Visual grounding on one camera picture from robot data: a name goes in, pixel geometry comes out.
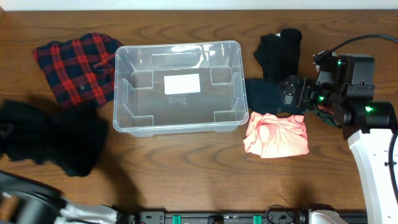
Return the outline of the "clear plastic storage bin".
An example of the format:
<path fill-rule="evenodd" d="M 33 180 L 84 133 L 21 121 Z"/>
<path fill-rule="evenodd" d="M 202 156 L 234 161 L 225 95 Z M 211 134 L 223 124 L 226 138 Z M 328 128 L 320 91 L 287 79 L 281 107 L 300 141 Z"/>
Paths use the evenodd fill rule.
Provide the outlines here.
<path fill-rule="evenodd" d="M 114 129 L 134 137 L 233 131 L 249 119 L 241 46 L 120 47 L 113 105 Z"/>

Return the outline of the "red navy plaid shirt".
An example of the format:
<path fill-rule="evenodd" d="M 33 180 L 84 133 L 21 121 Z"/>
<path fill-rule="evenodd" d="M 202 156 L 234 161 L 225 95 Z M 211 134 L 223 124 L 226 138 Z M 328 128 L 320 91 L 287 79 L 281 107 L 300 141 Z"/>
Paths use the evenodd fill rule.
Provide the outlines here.
<path fill-rule="evenodd" d="M 123 44 L 106 34 L 89 33 L 66 42 L 51 41 L 32 51 L 63 108 L 114 100 L 116 51 Z"/>

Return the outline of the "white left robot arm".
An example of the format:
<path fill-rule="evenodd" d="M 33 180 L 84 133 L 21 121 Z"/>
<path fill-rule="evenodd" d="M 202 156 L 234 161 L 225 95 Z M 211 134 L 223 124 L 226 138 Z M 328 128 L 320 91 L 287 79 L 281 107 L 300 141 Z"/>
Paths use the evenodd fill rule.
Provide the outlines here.
<path fill-rule="evenodd" d="M 1 223 L 134 224 L 135 216 L 112 207 L 80 205 L 38 181 L 1 171 Z"/>

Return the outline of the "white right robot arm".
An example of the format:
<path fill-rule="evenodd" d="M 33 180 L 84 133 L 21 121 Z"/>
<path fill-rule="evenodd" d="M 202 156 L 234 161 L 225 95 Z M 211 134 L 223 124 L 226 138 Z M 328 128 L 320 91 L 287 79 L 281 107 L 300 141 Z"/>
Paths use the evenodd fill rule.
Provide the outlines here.
<path fill-rule="evenodd" d="M 397 116 L 392 103 L 373 99 L 374 58 L 321 52 L 314 64 L 316 79 L 280 82 L 283 103 L 331 116 L 358 166 L 368 223 L 397 223 Z"/>

